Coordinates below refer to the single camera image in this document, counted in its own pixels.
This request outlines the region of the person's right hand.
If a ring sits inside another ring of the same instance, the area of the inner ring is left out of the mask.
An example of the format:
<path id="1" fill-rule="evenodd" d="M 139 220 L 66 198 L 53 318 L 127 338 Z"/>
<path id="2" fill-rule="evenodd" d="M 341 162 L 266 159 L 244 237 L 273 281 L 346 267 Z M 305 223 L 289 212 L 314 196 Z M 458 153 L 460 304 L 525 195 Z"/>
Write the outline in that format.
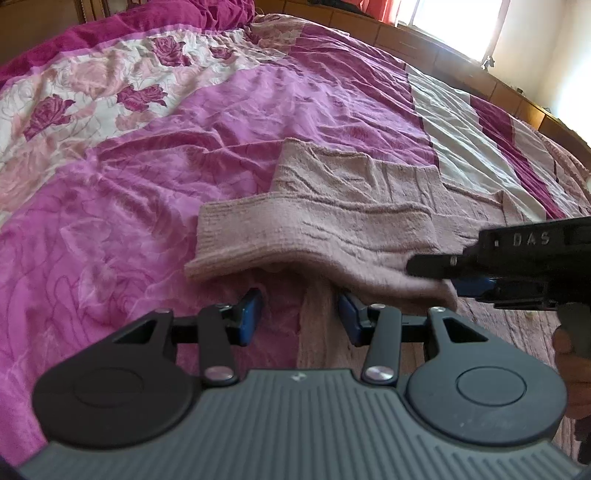
<path id="1" fill-rule="evenodd" d="M 567 387 L 566 416 L 581 420 L 591 414 L 591 363 L 574 353 L 568 333 L 558 327 L 552 337 L 554 362 Z"/>

